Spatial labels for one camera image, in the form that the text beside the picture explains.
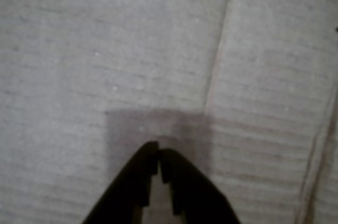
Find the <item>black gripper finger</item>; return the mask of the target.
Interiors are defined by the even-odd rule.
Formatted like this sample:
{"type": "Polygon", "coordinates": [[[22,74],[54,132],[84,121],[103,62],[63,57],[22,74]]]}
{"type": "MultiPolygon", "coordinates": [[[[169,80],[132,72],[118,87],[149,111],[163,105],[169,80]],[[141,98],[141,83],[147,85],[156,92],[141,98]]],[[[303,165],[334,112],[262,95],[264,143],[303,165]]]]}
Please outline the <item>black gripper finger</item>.
{"type": "Polygon", "coordinates": [[[240,223],[224,194],[188,159],[159,151],[162,181],[169,185],[173,215],[183,223],[240,223]]]}
{"type": "Polygon", "coordinates": [[[158,142],[150,141],[125,164],[84,223],[142,223],[149,206],[152,176],[158,172],[158,142]]]}

